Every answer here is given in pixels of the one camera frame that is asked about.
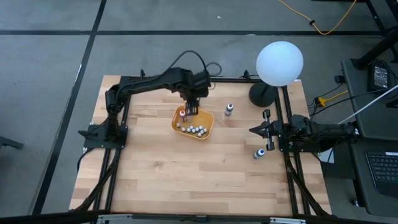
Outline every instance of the black bracket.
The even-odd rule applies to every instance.
[[[106,141],[105,126],[92,124],[88,130],[79,131],[85,137],[84,147],[103,149],[123,149],[126,145],[128,126],[119,126],[119,137],[114,141]]]

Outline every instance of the wooden tabletop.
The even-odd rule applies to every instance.
[[[100,124],[106,118],[104,93],[119,79],[120,76],[104,76],[94,123]],[[248,131],[264,120],[264,108],[249,101],[251,85],[217,83],[208,97],[201,99],[200,109],[215,117],[211,135],[204,141],[183,136],[171,128],[175,109],[183,104],[178,93],[156,90],[133,95],[127,121],[128,140],[121,153],[111,211],[291,215],[285,165],[278,145],[263,158],[253,159],[253,153],[264,149],[267,141]],[[308,116],[301,81],[291,83],[288,92],[293,114]],[[279,94],[285,113],[282,90]],[[228,103],[234,105],[230,117],[223,113]],[[271,120],[277,119],[275,104],[269,109]],[[79,206],[96,185],[103,155],[104,149],[94,149],[82,160],[70,208]],[[319,161],[309,153],[300,155],[307,188],[330,212]],[[104,208],[106,191],[100,208]],[[299,192],[296,188],[302,211]]]

